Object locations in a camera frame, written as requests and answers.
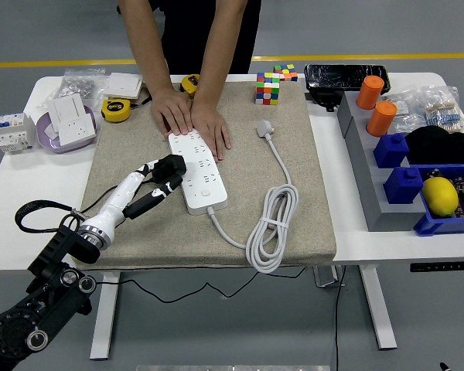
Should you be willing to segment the person's left hand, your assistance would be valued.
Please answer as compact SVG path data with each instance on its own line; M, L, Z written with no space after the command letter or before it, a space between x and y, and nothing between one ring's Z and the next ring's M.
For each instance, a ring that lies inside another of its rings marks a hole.
M195 100L191 107L191 121L210 149L215 162L222 161L224 150L231 149L232 144L227 123L217 107Z

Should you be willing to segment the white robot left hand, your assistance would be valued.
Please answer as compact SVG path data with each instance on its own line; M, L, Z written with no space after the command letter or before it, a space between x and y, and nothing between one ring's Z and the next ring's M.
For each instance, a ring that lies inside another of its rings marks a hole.
M127 218L133 220L156 207L181 185L185 173L186 164L181 155L168 155L145 163L117 186L96 216L81 224L79 234L86 238L96 237L107 245L112 243L118 225ZM152 181L160 186L134 200L137 190L148 175L152 175Z

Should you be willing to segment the person's right hand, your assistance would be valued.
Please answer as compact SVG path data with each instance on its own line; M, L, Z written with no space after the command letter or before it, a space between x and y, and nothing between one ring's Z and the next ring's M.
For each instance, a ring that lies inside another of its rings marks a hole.
M152 116L160 132L167 138L170 134L188 134L193 129L191 100L172 86L150 92Z

